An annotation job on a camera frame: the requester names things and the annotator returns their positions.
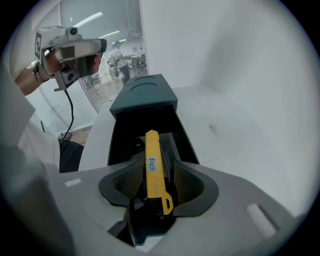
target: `yellow tool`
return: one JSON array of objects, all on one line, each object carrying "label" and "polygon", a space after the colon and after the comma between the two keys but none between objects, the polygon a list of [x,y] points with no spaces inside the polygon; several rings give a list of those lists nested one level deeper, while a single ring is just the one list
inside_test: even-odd
[{"label": "yellow tool", "polygon": [[147,197],[158,214],[168,215],[174,204],[166,191],[159,134],[155,130],[145,134],[145,169]]}]

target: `white wall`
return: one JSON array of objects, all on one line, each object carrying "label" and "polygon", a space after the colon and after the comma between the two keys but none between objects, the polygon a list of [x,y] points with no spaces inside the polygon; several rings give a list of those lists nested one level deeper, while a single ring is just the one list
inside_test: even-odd
[{"label": "white wall", "polygon": [[289,181],[290,211],[305,212],[320,181],[320,69],[298,23],[274,1],[140,0],[140,9],[149,73],[172,87],[211,87],[241,108],[283,166],[285,176],[265,181],[269,189]]}]

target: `gray plastic housing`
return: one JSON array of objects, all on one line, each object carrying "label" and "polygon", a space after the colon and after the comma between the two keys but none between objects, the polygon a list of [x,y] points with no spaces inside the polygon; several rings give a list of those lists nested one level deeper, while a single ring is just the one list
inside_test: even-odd
[{"label": "gray plastic housing", "polygon": [[177,110],[178,98],[162,74],[130,79],[110,107],[117,114],[145,108],[173,106]]}]

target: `wristwatch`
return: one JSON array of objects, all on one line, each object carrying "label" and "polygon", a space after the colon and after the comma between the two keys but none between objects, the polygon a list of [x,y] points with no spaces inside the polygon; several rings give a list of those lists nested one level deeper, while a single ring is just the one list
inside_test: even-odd
[{"label": "wristwatch", "polygon": [[32,74],[33,74],[35,80],[37,80],[39,83],[44,83],[49,80],[49,78],[47,80],[43,80],[41,78],[41,76],[39,74],[39,61],[37,61],[36,64],[34,65],[33,70],[32,70]]}]

